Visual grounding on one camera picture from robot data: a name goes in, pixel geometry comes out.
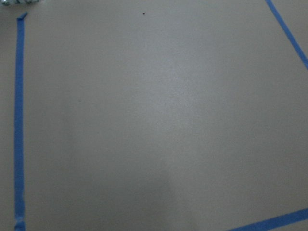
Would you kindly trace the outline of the grey aluminium frame post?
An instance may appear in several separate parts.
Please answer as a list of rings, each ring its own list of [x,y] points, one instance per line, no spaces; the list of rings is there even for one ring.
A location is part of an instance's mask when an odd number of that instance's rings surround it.
[[[1,6],[10,6],[10,5],[17,5],[17,4],[32,4],[39,2],[39,0],[0,0]]]

